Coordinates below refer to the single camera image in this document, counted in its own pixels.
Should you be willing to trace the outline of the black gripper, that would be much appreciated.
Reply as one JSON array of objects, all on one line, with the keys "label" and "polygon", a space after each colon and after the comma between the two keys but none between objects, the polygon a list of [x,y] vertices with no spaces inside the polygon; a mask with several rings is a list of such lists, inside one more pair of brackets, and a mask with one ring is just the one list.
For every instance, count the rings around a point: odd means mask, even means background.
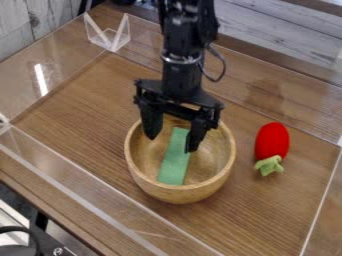
[{"label": "black gripper", "polygon": [[162,56],[162,79],[139,79],[135,82],[135,104],[141,109],[143,131],[154,140],[163,128],[163,115],[170,114],[191,122],[186,137],[186,152],[198,150],[209,129],[219,123],[223,103],[203,89],[205,56],[177,59]]}]

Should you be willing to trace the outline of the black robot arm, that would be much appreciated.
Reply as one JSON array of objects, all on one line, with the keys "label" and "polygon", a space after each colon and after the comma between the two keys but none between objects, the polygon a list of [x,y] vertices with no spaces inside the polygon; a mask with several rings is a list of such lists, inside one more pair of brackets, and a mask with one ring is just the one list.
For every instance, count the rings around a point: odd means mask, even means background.
[{"label": "black robot arm", "polygon": [[134,102],[141,109],[145,134],[158,137],[163,116],[173,115],[191,123],[185,150],[198,150],[209,130],[219,125],[223,103],[203,89],[205,53],[218,36],[219,23],[214,0],[159,0],[159,21],[163,33],[159,80],[135,82]]}]

